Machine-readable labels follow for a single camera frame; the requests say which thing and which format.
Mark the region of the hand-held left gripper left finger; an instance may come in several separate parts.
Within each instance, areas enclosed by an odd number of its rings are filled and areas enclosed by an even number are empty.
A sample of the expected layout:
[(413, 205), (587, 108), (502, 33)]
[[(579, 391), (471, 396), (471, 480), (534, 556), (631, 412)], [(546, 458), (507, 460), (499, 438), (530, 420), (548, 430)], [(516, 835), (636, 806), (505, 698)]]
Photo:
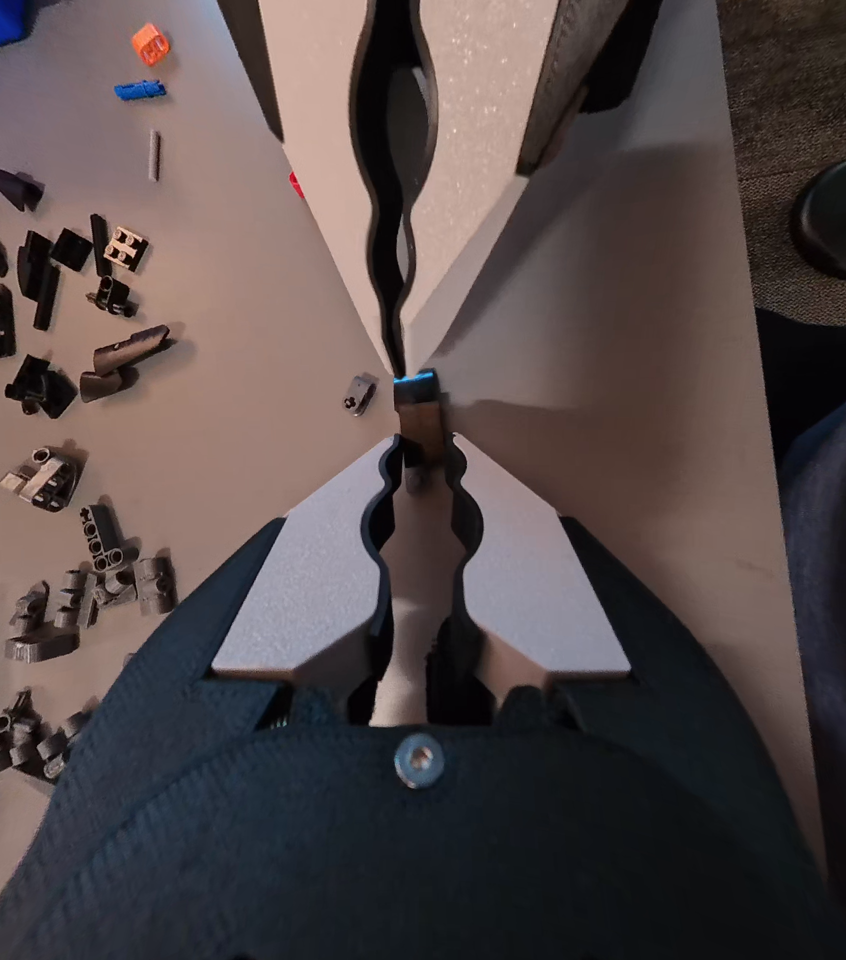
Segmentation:
[(212, 662), (217, 676), (326, 691), (368, 724), (393, 655), (403, 438), (386, 438), (288, 511)]

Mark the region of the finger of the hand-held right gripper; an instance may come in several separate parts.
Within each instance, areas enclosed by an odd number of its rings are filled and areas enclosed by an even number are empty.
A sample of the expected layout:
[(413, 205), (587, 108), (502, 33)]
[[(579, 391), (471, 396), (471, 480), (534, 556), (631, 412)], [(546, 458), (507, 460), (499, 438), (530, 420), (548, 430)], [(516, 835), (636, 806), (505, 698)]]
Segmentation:
[(440, 348), (621, 17), (621, 1), (419, 3), (435, 118), (408, 214), (407, 375)]
[(405, 375), (397, 305), (404, 196), (387, 103), (400, 2), (261, 1), (285, 155), (367, 335)]

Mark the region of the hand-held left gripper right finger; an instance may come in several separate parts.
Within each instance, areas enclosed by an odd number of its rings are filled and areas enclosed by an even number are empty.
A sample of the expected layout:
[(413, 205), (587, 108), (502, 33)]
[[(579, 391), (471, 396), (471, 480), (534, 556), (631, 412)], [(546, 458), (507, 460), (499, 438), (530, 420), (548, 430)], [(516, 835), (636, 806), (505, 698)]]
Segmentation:
[(558, 511), (461, 433), (445, 448), (463, 555), (429, 652), (429, 722), (488, 724), (513, 690), (632, 672)]

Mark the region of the black plate assembly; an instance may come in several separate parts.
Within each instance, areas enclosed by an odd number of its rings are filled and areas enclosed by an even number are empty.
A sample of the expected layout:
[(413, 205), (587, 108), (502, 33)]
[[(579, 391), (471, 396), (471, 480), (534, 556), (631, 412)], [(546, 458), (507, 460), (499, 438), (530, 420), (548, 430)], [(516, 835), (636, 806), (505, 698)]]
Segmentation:
[(404, 464), (408, 470), (429, 470), (442, 463), (444, 428), (441, 403), (419, 401), (397, 406)]

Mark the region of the orange lego piece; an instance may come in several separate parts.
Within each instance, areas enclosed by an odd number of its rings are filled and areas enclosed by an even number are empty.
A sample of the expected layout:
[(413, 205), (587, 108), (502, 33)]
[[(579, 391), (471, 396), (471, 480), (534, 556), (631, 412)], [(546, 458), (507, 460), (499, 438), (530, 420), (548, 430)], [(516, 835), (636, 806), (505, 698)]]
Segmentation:
[(165, 33), (152, 22), (147, 22), (131, 37), (131, 45), (147, 67), (154, 67), (165, 60), (172, 46)]

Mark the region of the small dark grey lego connector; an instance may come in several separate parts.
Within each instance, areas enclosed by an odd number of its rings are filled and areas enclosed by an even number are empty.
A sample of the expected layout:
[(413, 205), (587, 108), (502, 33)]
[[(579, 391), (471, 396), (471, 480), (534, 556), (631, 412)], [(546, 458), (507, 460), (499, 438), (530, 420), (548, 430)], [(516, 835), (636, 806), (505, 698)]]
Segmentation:
[(365, 414), (377, 393), (379, 381), (370, 373), (355, 375), (342, 399), (342, 408), (353, 417)]

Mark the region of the pile of black lego pieces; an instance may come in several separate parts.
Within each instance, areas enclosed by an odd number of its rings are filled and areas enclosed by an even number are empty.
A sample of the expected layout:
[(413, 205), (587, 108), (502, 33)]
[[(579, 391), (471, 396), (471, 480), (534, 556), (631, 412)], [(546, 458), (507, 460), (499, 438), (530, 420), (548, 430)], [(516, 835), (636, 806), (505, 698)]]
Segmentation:
[[(21, 212), (33, 212), (42, 200), (44, 188), (21, 174), (0, 169), (0, 194)], [(59, 268), (81, 273), (92, 252), (97, 288), (87, 294), (96, 309), (111, 316), (132, 319), (137, 304), (131, 301), (127, 284), (117, 280), (113, 267), (135, 273), (150, 246), (139, 233), (118, 226), (108, 231), (105, 218), (90, 216), (92, 241), (69, 228), (51, 241), (29, 230), (17, 251), (16, 276), (20, 295), (35, 304), (33, 328), (48, 331), (51, 325), (59, 282)], [(0, 243), (0, 280), (7, 276), (9, 260)], [(132, 334), (129, 338), (96, 349), (93, 367), (79, 377), (78, 387), (67, 375), (53, 368), (47, 358), (27, 354), (13, 380), (4, 389), (11, 402), (19, 404), (23, 414), (39, 413), (59, 419), (79, 395), (81, 402), (108, 399), (130, 385), (129, 369), (172, 345), (170, 330), (157, 325)], [(0, 284), (0, 359), (12, 358), (17, 350), (16, 328), (9, 288)]]

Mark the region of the pile of dark grey pieces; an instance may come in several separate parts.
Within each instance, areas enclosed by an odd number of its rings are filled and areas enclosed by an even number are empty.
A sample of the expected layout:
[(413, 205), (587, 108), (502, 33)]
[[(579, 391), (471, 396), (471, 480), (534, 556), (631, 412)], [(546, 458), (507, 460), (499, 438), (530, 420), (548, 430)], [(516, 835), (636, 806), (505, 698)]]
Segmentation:
[[(40, 665), (76, 652), (82, 634), (106, 610), (137, 604), (145, 616), (165, 615), (176, 605), (176, 583), (166, 558), (138, 558), (121, 540), (105, 504), (81, 508), (79, 523), (90, 562), (65, 572), (51, 619), (47, 582), (35, 582), (17, 600), (9, 620), (17, 634), (4, 645), (10, 662)], [(84, 709), (56, 728), (48, 727), (33, 706), (32, 690), (21, 690), (0, 710), (0, 773), (18, 771), (53, 788), (89, 718), (90, 710)]]

